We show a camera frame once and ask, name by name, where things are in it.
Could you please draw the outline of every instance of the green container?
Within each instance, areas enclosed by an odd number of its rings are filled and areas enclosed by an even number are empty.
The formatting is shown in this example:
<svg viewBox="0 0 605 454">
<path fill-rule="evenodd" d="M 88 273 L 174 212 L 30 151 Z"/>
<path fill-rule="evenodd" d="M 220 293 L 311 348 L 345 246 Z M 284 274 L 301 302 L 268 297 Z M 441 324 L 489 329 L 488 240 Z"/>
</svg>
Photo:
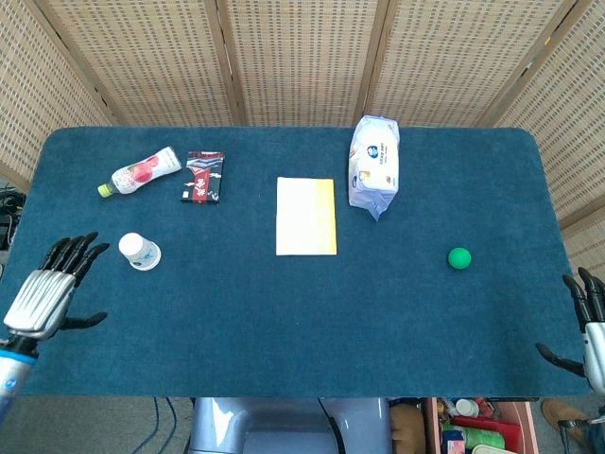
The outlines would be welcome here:
<svg viewBox="0 0 605 454">
<path fill-rule="evenodd" d="M 504 437 L 500 432 L 484 430 L 482 428 L 462 428 L 460 426 L 443 425 L 443 430 L 459 430 L 464 438 L 466 449 L 473 449 L 477 445 L 487 445 L 504 449 Z"/>
</svg>

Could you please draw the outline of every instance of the plastic bottle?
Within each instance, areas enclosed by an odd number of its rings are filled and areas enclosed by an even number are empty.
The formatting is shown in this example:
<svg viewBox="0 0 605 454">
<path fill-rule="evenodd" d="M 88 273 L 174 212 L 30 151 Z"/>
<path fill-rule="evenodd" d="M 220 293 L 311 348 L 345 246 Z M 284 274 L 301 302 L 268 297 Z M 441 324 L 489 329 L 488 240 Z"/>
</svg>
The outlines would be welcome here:
<svg viewBox="0 0 605 454">
<path fill-rule="evenodd" d="M 482 428 L 462 428 L 460 426 L 443 425 L 443 430 L 459 430 L 464 437 L 467 449 L 473 449 L 477 445 L 487 445 L 504 449 L 504 437 L 500 432 L 484 430 Z"/>
<path fill-rule="evenodd" d="M 168 173 L 181 170 L 179 158 L 172 147 L 162 148 L 147 159 L 130 166 L 117 169 L 112 179 L 98 187 L 101 197 L 109 197 L 111 194 L 130 194 L 142 185 L 155 180 Z"/>
</svg>

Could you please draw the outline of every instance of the woven panel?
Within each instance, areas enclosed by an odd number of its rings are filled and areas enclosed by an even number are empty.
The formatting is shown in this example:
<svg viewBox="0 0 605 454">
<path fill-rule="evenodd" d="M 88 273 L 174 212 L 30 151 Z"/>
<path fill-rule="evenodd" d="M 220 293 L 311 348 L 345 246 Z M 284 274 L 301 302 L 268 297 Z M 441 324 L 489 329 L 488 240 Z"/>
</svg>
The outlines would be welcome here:
<svg viewBox="0 0 605 454">
<path fill-rule="evenodd" d="M 203 2 L 47 3 L 127 123 L 232 124 Z"/>
<path fill-rule="evenodd" d="M 373 1 L 228 0 L 252 125 L 351 125 Z"/>
<path fill-rule="evenodd" d="M 605 219 L 565 240 L 574 272 L 584 267 L 605 280 Z"/>
<path fill-rule="evenodd" d="M 605 194 L 605 1 L 595 1 L 499 121 L 531 131 L 564 218 Z"/>
<path fill-rule="evenodd" d="M 50 132 L 111 120 L 22 0 L 0 2 L 0 16 L 0 166 L 27 190 Z"/>
<path fill-rule="evenodd" d="M 474 125 L 561 2 L 401 1 L 366 111 L 403 125 Z"/>
</svg>

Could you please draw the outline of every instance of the paper cup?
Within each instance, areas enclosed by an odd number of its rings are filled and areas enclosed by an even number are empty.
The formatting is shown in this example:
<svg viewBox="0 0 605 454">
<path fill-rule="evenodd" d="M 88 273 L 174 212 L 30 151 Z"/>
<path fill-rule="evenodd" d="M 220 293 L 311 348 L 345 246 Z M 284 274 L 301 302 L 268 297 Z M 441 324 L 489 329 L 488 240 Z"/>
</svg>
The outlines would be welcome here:
<svg viewBox="0 0 605 454">
<path fill-rule="evenodd" d="M 456 402 L 456 410 L 458 410 L 460 416 L 477 418 L 479 415 L 479 404 L 477 404 L 474 400 L 460 399 L 458 402 Z"/>
<path fill-rule="evenodd" d="M 117 247 L 130 265 L 138 271 L 151 270 L 162 258 L 157 244 L 135 233 L 122 236 Z"/>
</svg>

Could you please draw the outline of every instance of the wet wipes package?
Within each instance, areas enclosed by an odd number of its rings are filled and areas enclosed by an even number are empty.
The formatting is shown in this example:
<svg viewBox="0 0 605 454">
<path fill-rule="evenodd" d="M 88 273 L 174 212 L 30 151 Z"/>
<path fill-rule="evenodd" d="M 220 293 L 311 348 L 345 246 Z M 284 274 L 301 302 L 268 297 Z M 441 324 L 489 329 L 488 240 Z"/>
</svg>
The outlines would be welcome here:
<svg viewBox="0 0 605 454">
<path fill-rule="evenodd" d="M 365 115 L 355 128 L 349 150 L 349 204 L 365 208 L 378 220 L 398 190 L 397 122 Z"/>
</svg>

